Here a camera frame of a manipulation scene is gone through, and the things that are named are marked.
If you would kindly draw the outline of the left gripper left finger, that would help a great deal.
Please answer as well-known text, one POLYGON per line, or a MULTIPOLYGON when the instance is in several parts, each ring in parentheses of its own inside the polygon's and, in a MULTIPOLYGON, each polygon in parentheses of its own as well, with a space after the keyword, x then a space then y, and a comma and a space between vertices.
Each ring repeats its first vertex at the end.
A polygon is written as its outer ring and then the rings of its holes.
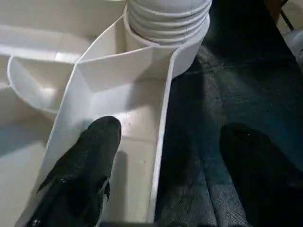
POLYGON ((39 185, 41 198, 28 227, 94 227, 110 196, 113 161, 121 142, 122 125, 103 116, 84 130, 56 161, 39 185))

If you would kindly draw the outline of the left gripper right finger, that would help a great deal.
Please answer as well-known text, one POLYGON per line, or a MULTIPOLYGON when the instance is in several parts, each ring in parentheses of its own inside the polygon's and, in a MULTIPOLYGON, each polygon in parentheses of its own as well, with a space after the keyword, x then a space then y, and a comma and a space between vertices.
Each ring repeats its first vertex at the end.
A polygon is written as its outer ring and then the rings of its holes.
POLYGON ((250 225, 303 225, 303 173, 269 136, 227 123, 220 129, 219 147, 250 225))

